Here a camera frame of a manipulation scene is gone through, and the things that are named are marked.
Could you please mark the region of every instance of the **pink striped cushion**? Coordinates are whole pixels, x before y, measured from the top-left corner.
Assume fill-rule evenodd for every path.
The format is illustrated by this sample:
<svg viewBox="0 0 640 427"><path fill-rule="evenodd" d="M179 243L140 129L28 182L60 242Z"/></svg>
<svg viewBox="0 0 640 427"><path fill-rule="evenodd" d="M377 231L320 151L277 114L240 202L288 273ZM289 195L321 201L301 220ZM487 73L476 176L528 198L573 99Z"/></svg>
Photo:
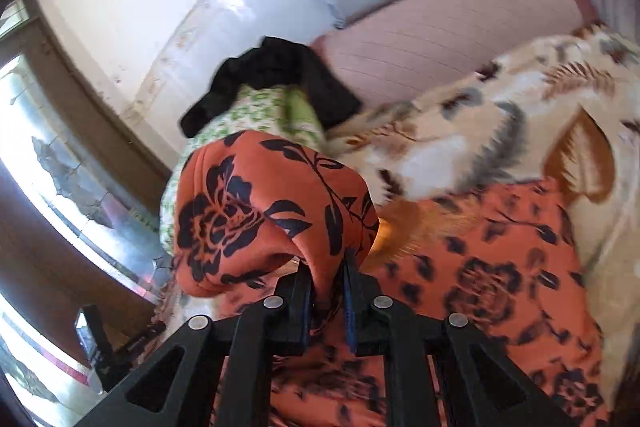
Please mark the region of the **pink striped cushion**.
<svg viewBox="0 0 640 427"><path fill-rule="evenodd" d="M582 1L401 0L314 48L371 106L455 81L532 38L570 33L595 15Z"/></svg>

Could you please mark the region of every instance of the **orange cloth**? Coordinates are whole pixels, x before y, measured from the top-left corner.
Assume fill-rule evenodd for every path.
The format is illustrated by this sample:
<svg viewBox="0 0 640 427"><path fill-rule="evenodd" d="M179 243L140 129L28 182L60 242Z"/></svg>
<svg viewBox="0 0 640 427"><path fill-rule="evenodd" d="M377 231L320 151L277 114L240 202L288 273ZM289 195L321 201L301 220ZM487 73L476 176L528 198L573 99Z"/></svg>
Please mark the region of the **orange cloth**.
<svg viewBox="0 0 640 427"><path fill-rule="evenodd" d="M347 249L415 312L468 315L584 427L606 422L601 339L553 180L395 201L380 210L383 237L367 257L378 218L356 172L246 131L193 153L177 208L177 281L191 295L222 293L221 317L270 295L273 271L293 256L310 267L323 306L307 353L274 361L272 425L385 424L382 359L356 359L329 308Z"/></svg>

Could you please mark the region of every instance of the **black garment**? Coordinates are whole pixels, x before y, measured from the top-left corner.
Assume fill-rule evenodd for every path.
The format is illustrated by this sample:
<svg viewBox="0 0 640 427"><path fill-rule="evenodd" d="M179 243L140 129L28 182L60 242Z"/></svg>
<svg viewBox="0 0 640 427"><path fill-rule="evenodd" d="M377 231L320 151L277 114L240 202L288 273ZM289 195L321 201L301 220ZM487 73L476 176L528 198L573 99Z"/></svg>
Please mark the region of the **black garment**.
<svg viewBox="0 0 640 427"><path fill-rule="evenodd" d="M254 89L300 86L308 96L322 127L329 129L356 114L362 102L343 86L311 48L276 37L265 37L259 48L228 58L211 81L209 92L180 120L187 138L193 138L212 118L236 101L242 84Z"/></svg>

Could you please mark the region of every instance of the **beige blanket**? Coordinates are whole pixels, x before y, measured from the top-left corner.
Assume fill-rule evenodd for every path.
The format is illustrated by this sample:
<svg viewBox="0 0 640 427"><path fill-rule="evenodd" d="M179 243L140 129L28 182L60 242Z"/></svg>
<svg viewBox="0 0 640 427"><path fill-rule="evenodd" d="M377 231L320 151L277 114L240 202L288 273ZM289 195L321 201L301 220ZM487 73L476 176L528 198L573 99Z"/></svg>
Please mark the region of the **beige blanket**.
<svg viewBox="0 0 640 427"><path fill-rule="evenodd" d="M377 204L558 179L591 314L606 339L602 391L610 406L640 315L639 54L599 26L536 39L455 84L359 115L328 142Z"/></svg>

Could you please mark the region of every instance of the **green cloth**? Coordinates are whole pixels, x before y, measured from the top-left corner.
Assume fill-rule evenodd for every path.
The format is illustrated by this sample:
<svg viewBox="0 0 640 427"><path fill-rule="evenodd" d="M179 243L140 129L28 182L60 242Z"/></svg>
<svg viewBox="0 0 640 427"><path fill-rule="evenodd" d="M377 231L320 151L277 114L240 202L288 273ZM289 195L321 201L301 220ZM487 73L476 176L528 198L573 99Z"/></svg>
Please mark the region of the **green cloth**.
<svg viewBox="0 0 640 427"><path fill-rule="evenodd" d="M169 254L174 254L175 197L187 158L208 143L246 129L274 134L319 152L324 148L322 126L300 89L275 86L255 90L242 86L234 105L188 140L169 178L160 206L160 243Z"/></svg>

